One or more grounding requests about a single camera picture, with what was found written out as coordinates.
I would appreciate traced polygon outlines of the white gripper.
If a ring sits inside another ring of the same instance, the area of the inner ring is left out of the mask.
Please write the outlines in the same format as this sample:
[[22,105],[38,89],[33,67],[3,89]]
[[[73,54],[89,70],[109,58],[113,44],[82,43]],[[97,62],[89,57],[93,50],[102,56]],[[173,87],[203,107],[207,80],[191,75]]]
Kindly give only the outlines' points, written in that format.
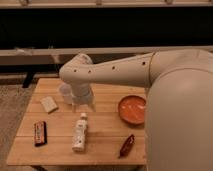
[[76,104],[88,104],[88,107],[95,112],[96,107],[93,101],[93,92],[91,86],[84,84],[62,83],[58,91],[66,104],[72,104],[72,112],[76,112]]

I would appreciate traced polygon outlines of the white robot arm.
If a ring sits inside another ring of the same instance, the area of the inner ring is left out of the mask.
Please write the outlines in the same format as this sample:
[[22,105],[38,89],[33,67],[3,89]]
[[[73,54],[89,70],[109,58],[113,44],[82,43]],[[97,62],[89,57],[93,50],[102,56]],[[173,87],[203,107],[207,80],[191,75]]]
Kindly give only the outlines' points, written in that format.
[[213,171],[213,52],[160,51],[99,64],[78,54],[59,75],[76,97],[90,83],[146,88],[148,171]]

